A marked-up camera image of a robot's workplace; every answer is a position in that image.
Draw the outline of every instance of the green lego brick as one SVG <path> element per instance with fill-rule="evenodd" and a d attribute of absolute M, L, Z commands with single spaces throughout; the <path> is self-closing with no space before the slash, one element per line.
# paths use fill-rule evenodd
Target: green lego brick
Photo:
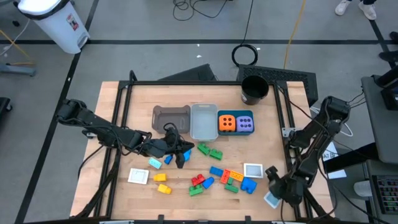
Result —
<path fill-rule="evenodd" d="M 228 179 L 227 184 L 231 185 L 233 181 L 234 181 L 234 179 L 233 179 L 232 177 L 230 177 L 230 178 Z"/>
<path fill-rule="evenodd" d="M 203 193 L 203 188 L 201 187 L 201 185 L 197 185 L 196 187 L 191 186 L 189 188 L 189 196 L 194 196 L 202 193 Z"/>
<path fill-rule="evenodd" d="M 230 190 L 230 191 L 232 191 L 234 193 L 237 193 L 239 191 L 239 189 L 237 187 L 229 185 L 229 184 L 225 185 L 225 189 Z"/>
<path fill-rule="evenodd" d="M 223 152 L 217 151 L 217 149 L 212 149 L 210 152 L 210 156 L 215 159 L 221 160 L 223 158 Z"/>
<path fill-rule="evenodd" d="M 198 149 L 206 156 L 210 153 L 210 148 L 207 147 L 205 144 L 199 144 Z"/>

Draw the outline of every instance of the wooden tabletop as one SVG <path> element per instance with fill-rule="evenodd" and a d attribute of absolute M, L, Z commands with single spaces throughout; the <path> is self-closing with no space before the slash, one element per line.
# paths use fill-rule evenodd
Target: wooden tabletop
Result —
<path fill-rule="evenodd" d="M 108 121 L 112 119 L 114 102 L 116 99 L 118 82 L 103 82 L 95 113 Z M 256 130 L 250 136 L 219 136 L 216 141 L 208 143 L 211 148 L 223 151 L 222 161 L 205 157 L 196 146 L 192 149 L 191 158 L 183 169 L 178 169 L 173 160 L 170 165 L 163 163 L 162 168 L 156 170 L 148 164 L 147 157 L 130 154 L 122 156 L 119 168 L 118 182 L 114 198 L 112 219 L 154 220 L 160 214 L 166 220 L 244 220 L 250 215 L 252 220 L 280 220 L 280 205 L 271 208 L 263 199 L 268 192 L 268 179 L 254 179 L 257 189 L 249 195 L 239 190 L 234 194 L 224 189 L 220 178 L 209 174 L 211 166 L 221 169 L 235 170 L 243 173 L 244 163 L 262 164 L 264 169 L 276 166 L 279 175 L 286 172 L 282 138 L 272 87 L 267 97 L 258 105 L 248 106 L 242 103 L 240 86 L 231 85 L 135 85 L 132 88 L 127 126 L 130 129 L 150 131 L 152 138 L 162 138 L 152 129 L 152 110 L 154 106 L 180 107 L 194 103 L 213 103 L 219 110 L 252 110 Z M 307 97 L 302 82 L 288 82 L 289 96 L 293 103 L 307 113 L 310 112 Z M 124 105 L 124 95 L 119 109 L 120 120 Z M 280 94 L 284 118 L 287 123 L 285 103 Z M 303 128 L 310 121 L 301 111 L 292 106 L 296 127 Z M 189 134 L 182 134 L 186 141 L 193 141 Z M 97 139 L 88 140 L 85 157 L 98 148 Z M 81 170 L 71 215 L 80 212 L 98 189 L 105 150 L 100 151 L 90 159 Z M 131 168 L 149 170 L 146 185 L 127 182 Z M 153 176 L 166 173 L 166 182 L 154 182 Z M 190 197 L 188 188 L 192 185 L 191 178 L 203 174 L 206 178 L 213 176 L 215 183 L 202 194 Z M 170 195 L 157 191 L 162 183 L 172 188 Z M 311 193 L 325 209 L 332 209 L 330 194 L 326 180 L 317 175 Z M 105 214 L 108 191 L 104 194 L 101 214 Z M 301 204 L 302 215 L 305 209 Z M 294 220 L 294 213 L 290 205 L 284 206 L 284 220 Z"/>

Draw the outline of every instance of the black mug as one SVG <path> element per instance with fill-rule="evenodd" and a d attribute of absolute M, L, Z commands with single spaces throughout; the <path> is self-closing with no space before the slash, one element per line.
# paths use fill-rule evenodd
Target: black mug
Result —
<path fill-rule="evenodd" d="M 247 105 L 256 105 L 267 96 L 269 87 L 267 81 L 258 76 L 250 75 L 242 81 L 242 101 Z"/>

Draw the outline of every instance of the white trash bin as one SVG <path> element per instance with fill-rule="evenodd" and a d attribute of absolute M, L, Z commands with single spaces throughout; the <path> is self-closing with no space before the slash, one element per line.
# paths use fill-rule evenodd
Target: white trash bin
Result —
<path fill-rule="evenodd" d="M 22 0 L 18 9 L 66 53 L 79 53 L 90 38 L 69 0 Z"/>

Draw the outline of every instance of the person's foot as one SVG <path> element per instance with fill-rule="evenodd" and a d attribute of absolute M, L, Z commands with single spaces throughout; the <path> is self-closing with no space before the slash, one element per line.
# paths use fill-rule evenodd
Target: person's foot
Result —
<path fill-rule="evenodd" d="M 398 50 L 393 52 L 381 52 L 379 57 L 387 62 L 398 62 Z"/>
<path fill-rule="evenodd" d="M 335 13 L 339 16 L 344 15 L 344 12 L 346 12 L 346 9 L 348 7 L 348 5 L 351 3 L 351 1 L 347 1 L 347 0 L 342 0 L 340 2 L 339 5 L 337 5 L 336 9 L 335 9 Z"/>
<path fill-rule="evenodd" d="M 365 14 L 366 18 L 368 18 L 369 20 L 375 20 L 376 19 L 376 11 L 374 10 L 374 4 L 365 5 L 361 1 L 358 6 L 363 11 L 363 13 Z"/>
<path fill-rule="evenodd" d="M 390 38 L 394 44 L 398 44 L 398 32 L 391 32 Z"/>

